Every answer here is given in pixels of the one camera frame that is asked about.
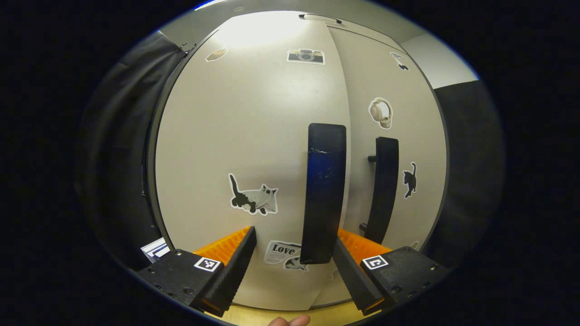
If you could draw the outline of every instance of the gray fabric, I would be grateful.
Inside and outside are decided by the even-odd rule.
[[[99,241],[127,267],[149,264],[140,247],[161,238],[142,195],[143,149],[165,81],[185,53],[157,31],[107,73],[79,128],[75,188]]]
[[[447,124],[450,172],[443,210],[423,253],[454,267],[496,213],[505,178],[505,147],[498,113],[482,81],[434,91]]]

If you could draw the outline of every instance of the cat sticker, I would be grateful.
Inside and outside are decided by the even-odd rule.
[[[284,262],[284,269],[308,271],[308,265],[300,263],[300,256],[290,257]]]
[[[331,276],[330,276],[330,279],[331,279],[331,280],[335,280],[335,279],[337,279],[339,276],[340,276],[340,273],[338,272],[338,269],[335,269],[335,270],[332,272],[332,274],[331,274]]]
[[[205,58],[205,62],[212,62],[221,57],[225,56],[228,51],[227,46],[222,47],[221,49],[213,51],[207,58]]]
[[[409,198],[412,193],[417,192],[417,177],[415,176],[415,172],[417,171],[417,165],[415,162],[411,162],[413,166],[413,172],[411,171],[403,171],[403,183],[407,185],[407,193],[405,194],[405,199]]]
[[[385,130],[391,129],[393,124],[393,108],[389,101],[377,97],[368,106],[368,113],[373,121]]]
[[[391,55],[393,56],[393,59],[395,59],[395,61],[397,62],[397,65],[399,66],[399,68],[401,68],[404,71],[409,71],[409,68],[399,61],[399,59],[405,60],[404,56],[402,56],[398,53],[394,53],[394,52],[391,52]]]
[[[229,177],[231,192],[234,195],[230,200],[233,208],[242,209],[250,215],[256,215],[258,212],[263,216],[278,213],[276,202],[278,188],[270,188],[263,183],[257,190],[239,190],[235,176],[230,173]]]

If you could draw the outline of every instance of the white wall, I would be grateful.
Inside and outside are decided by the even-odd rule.
[[[365,0],[227,0],[175,18],[161,31],[178,45],[189,49],[231,17],[272,10],[295,10],[328,15],[381,32],[398,43],[425,30],[389,8]]]
[[[434,89],[479,79],[461,57],[429,33],[401,46],[417,62]]]

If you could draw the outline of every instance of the hand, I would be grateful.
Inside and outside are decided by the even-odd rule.
[[[308,324],[310,324],[310,316],[301,314],[290,322],[282,317],[278,317],[271,321],[268,326],[306,326]]]

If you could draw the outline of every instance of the black handle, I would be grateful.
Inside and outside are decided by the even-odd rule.
[[[378,137],[376,155],[369,155],[368,161],[376,162],[375,189],[364,237],[380,244],[387,233],[397,193],[398,140]]]
[[[345,173],[346,127],[310,124],[301,264],[330,262],[342,213]]]
[[[337,22],[337,23],[339,23],[339,24],[342,24],[342,21],[341,21],[341,20],[338,20],[338,19],[336,19],[336,18],[334,18],[334,17],[330,17],[330,16],[324,16],[324,15],[317,15],[317,14],[315,14],[315,13],[301,13],[301,14],[299,14],[299,15],[298,15],[298,17],[300,17],[300,18],[302,18],[302,19],[306,19],[306,18],[304,17],[305,15],[312,15],[312,16],[320,16],[320,17],[326,17],[326,18],[334,19],[334,20],[336,20],[336,22]]]

